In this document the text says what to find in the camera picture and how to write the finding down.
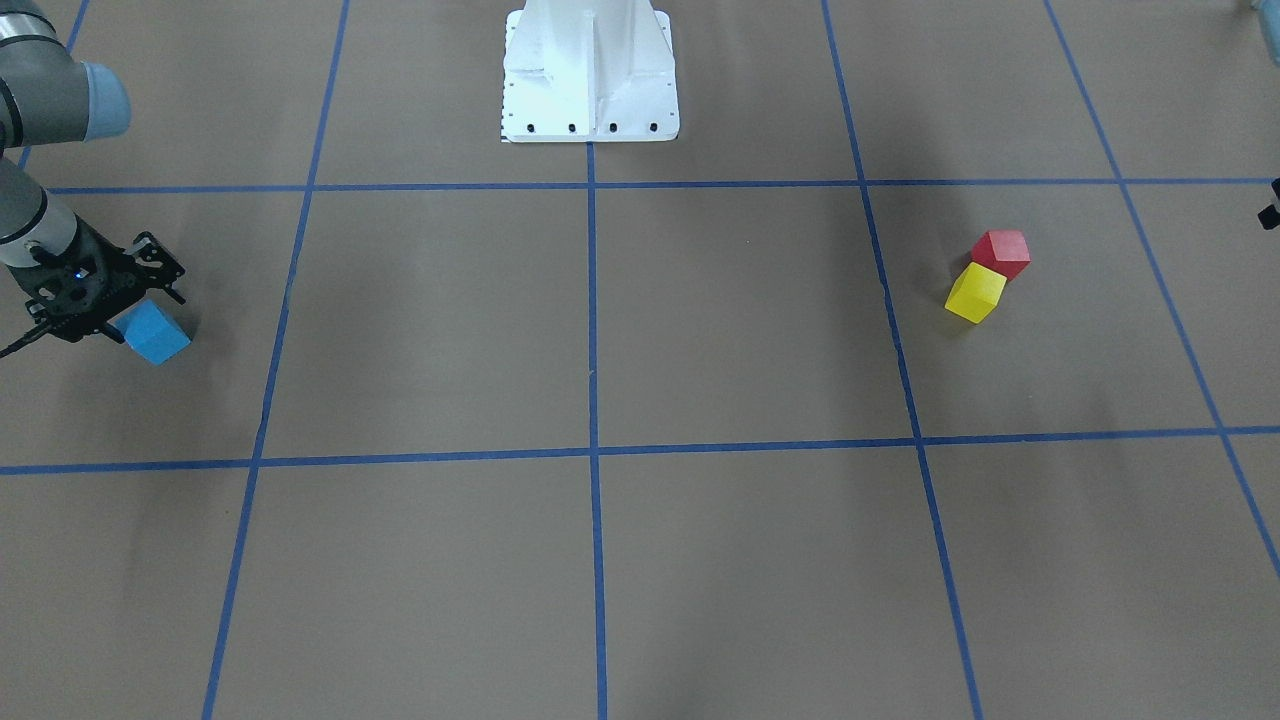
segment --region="yellow cube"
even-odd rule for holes
[[[956,278],[956,284],[951,287],[946,307],[970,323],[980,323],[996,305],[1000,305],[1006,282],[1009,281],[1005,275],[996,270],[969,263]]]

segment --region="red cube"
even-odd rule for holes
[[[1032,264],[1032,254],[1020,231],[988,231],[973,246],[973,261],[1014,279]]]

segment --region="blue joint cap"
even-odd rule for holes
[[[1258,10],[1258,23],[1262,26],[1262,37],[1267,41],[1267,54],[1271,55],[1271,61],[1280,67],[1280,3],[1260,0],[1253,6]]]
[[[84,141],[124,135],[133,119],[124,83],[106,65],[83,65],[88,76],[88,127],[84,129]]]

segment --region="white metal bracket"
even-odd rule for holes
[[[503,141],[680,133],[671,18],[649,0],[527,0],[507,17],[503,70]]]

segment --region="grid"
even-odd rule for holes
[[[1080,441],[1112,441],[1112,439],[1146,439],[1146,438],[1171,438],[1171,437],[1206,437],[1219,438],[1235,478],[1239,483],[1240,495],[1248,505],[1249,512],[1257,527],[1258,537],[1270,557],[1272,569],[1280,577],[1280,556],[1277,556],[1275,541],[1267,529],[1266,521],[1254,500],[1249,480],[1236,457],[1233,438],[1245,436],[1277,436],[1280,425],[1240,425],[1233,427],[1224,423],[1219,413],[1217,404],[1208,387],[1204,373],[1201,369],[1190,337],[1183,325],[1181,316],[1169,287],[1165,282],[1161,265],[1156,252],[1147,237],[1143,220],[1130,195],[1130,186],[1267,186],[1270,178],[1261,177],[1126,177],[1120,168],[1116,154],[1107,138],[1093,100],[1085,86],[1082,72],[1071,53],[1069,38],[1059,20],[1052,0],[1042,0],[1044,12],[1052,23],[1053,31],[1061,45],[1064,61],[1070,68],[1071,76],[1078,86],[1080,96],[1088,109],[1089,118],[1097,132],[1107,161],[1111,167],[1111,178],[904,178],[904,179],[869,179],[863,167],[863,155],[859,146],[856,127],[856,97],[850,97],[845,83],[845,76],[840,61],[840,47],[836,38],[835,24],[832,22],[828,0],[819,0],[829,44],[831,59],[835,69],[836,87],[833,92],[840,94],[844,109],[845,124],[849,135],[849,146],[856,172],[855,178],[838,179],[800,179],[800,181],[687,181],[687,182],[604,182],[596,179],[595,149],[588,145],[585,149],[586,181],[585,182],[515,182],[515,183],[317,183],[320,159],[325,142],[325,131],[329,117],[329,108],[334,95],[334,86],[340,72],[343,41],[346,36],[347,19],[351,9],[351,0],[342,1],[342,10],[338,19],[333,53],[329,64],[328,82],[324,92],[324,101],[319,111],[319,123],[315,131],[314,149],[311,155],[307,179],[301,184],[229,184],[229,186],[172,186],[172,187],[58,187],[51,192],[58,195],[184,195],[184,193],[243,193],[243,192],[288,192],[302,193],[302,208],[293,240],[292,255],[289,260],[288,277],[284,286],[284,296],[280,304],[279,319],[275,332],[275,342],[269,365],[266,387],[262,393],[261,421],[257,429],[253,451],[250,457],[233,459],[192,459],[179,461],[155,462],[102,462],[102,464],[54,464],[54,465],[14,465],[0,466],[0,477],[14,475],[59,475],[81,473],[122,473],[122,471],[163,471],[163,470],[197,470],[197,469],[243,469],[247,470],[243,505],[241,510],[238,530],[236,536],[232,565],[225,585],[223,612],[218,628],[218,641],[209,674],[209,685],[205,697],[204,717],[214,717],[218,698],[218,687],[221,673],[223,656],[227,647],[228,634],[233,619],[237,584],[239,579],[241,562],[243,560],[244,546],[248,539],[253,498],[257,488],[259,471],[264,468],[300,468],[300,466],[340,466],[340,465],[376,465],[376,464],[426,464],[426,462],[457,462],[480,460],[515,460],[515,459],[550,459],[550,457],[582,457],[590,461],[590,487],[591,487],[591,512],[593,512],[593,550],[594,550],[594,575],[595,575],[595,637],[596,637],[596,698],[598,715],[602,720],[608,717],[608,662],[607,662],[607,621],[604,612],[605,597],[605,548],[602,518],[602,492],[600,492],[600,459],[609,456],[640,456],[640,455],[678,455],[678,454],[723,454],[723,452],[765,452],[765,451],[809,451],[809,450],[844,450],[844,448],[872,448],[872,447],[901,447],[914,448],[924,493],[933,527],[934,541],[937,543],[938,561],[943,575],[947,600],[951,610],[951,619],[956,634],[956,643],[964,666],[965,680],[972,703],[972,712],[977,720],[983,717],[982,696],[979,692],[979,679],[975,676],[973,661],[970,659],[968,639],[965,634],[964,614],[961,611],[961,598],[951,571],[951,561],[947,551],[946,533],[943,530],[943,514],[938,507],[938,501],[933,489],[933,479],[929,468],[928,448],[940,446],[965,446],[965,445],[1002,445],[1002,443],[1034,443],[1034,442],[1080,442]],[[86,12],[91,0],[82,0],[76,17],[76,24],[68,38],[68,47],[73,47],[79,36]],[[20,159],[26,165],[31,150],[27,149]],[[879,233],[876,224],[876,214],[872,202],[870,190],[874,187],[928,187],[928,186],[1105,186],[1115,187],[1120,191],[1134,229],[1142,242],[1143,252],[1149,264],[1151,272],[1160,288],[1162,300],[1169,311],[1169,319],[1176,329],[1178,337],[1187,355],[1187,361],[1194,373],[1204,405],[1212,418],[1210,427],[1188,427],[1172,429],[1135,429],[1135,430],[1096,430],[1096,432],[1065,432],[1065,433],[1019,433],[1019,434],[974,434],[974,436],[928,436],[922,432],[915,397],[913,395],[909,372],[908,347],[904,347],[899,322],[893,306],[893,296],[886,273],[883,254],[879,245]],[[897,368],[901,380],[904,402],[910,419],[910,437],[879,437],[879,438],[850,438],[850,439],[815,439],[815,441],[785,441],[785,442],[739,442],[739,443],[690,443],[690,445],[602,445],[599,432],[599,383],[598,370],[598,277],[596,277],[596,197],[599,192],[613,190],[650,190],[650,188],[759,188],[759,187],[849,187],[860,191],[863,210],[865,213],[868,231],[872,241],[872,250],[876,258],[877,274],[883,290],[883,302],[886,320],[892,336],[897,356]],[[285,334],[289,324],[291,296],[293,283],[297,277],[298,260],[303,249],[307,231],[307,222],[311,202],[315,193],[326,192],[448,192],[448,191],[563,191],[580,192],[586,196],[588,227],[586,227],[586,254],[588,254],[588,304],[589,328],[586,343],[589,354],[589,445],[585,447],[541,447],[541,448],[503,448],[492,451],[463,451],[463,452],[420,452],[420,454],[389,454],[389,455],[346,455],[346,456],[266,456],[264,452],[268,429],[271,420],[271,406],[275,395],[276,375],[280,366],[282,354],[285,345]]]

